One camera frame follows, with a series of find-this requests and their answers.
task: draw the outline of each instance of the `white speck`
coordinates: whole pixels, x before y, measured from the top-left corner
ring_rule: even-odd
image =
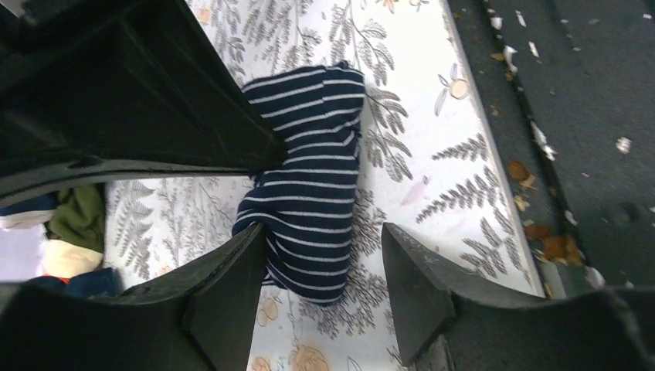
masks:
[[[627,155],[630,153],[630,147],[633,146],[633,141],[629,140],[626,137],[621,137],[616,141],[616,147],[623,153]]]
[[[539,57],[539,52],[537,51],[537,46],[532,41],[528,41],[528,46],[530,46],[530,51],[533,56]]]
[[[568,222],[573,224],[574,226],[578,225],[578,222],[576,222],[575,219],[573,219],[573,213],[571,213],[570,211],[568,210],[564,211],[564,217],[566,217]]]
[[[605,286],[605,278],[592,267],[587,267],[587,281],[592,284],[594,288],[602,288]]]
[[[505,57],[505,62],[507,62],[507,66],[510,67],[510,71],[512,73],[518,72],[518,67],[516,67],[512,62],[512,55],[516,53],[516,49],[512,48],[511,46],[506,45],[505,48],[503,49],[503,56]]]
[[[501,17],[493,17],[491,19],[491,27],[500,30],[503,26],[503,19]]]
[[[531,122],[532,126],[532,135],[535,137],[535,141],[541,147],[541,150],[546,154],[546,158],[554,161],[555,160],[555,155],[557,155],[557,151],[548,145],[548,141],[546,140],[546,136],[544,135],[544,132],[539,129],[539,127],[534,123]]]
[[[521,25],[521,26],[523,26],[523,27],[526,26],[526,25],[525,25],[525,18],[523,18],[523,15],[522,15],[521,12],[519,12],[518,10],[516,11],[516,18],[518,19],[518,24],[519,24],[519,25]]]

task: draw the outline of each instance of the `floral tablecloth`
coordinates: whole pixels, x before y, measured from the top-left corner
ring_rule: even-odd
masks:
[[[252,370],[402,369],[380,250],[386,220],[476,274],[543,295],[439,1],[188,4],[239,84],[339,60],[367,79],[355,260],[344,300],[319,308],[263,289]],[[131,286],[219,247],[249,187],[241,178],[109,184],[106,264]]]

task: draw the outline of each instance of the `pink petal print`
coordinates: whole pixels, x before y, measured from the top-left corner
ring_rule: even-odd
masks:
[[[405,196],[405,198],[402,199],[400,205],[401,206],[409,205],[410,203],[413,203],[417,199],[419,199],[423,194],[423,191],[426,190],[428,183],[429,183],[429,178],[427,176],[423,176],[423,179],[420,179],[418,182],[412,185],[412,188],[409,189],[409,192],[407,192],[407,196]]]

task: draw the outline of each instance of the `folded striped shirt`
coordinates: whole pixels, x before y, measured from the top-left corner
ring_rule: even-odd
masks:
[[[346,62],[303,67],[254,80],[243,93],[285,141],[288,157],[252,176],[232,234],[266,224],[264,284],[334,303],[350,266],[364,76]]]

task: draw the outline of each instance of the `striped cloth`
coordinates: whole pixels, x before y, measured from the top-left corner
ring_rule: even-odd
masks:
[[[254,80],[243,93],[286,142],[288,158],[251,177],[232,234],[265,223],[263,283],[334,303],[350,266],[364,75],[346,62],[303,67]]]

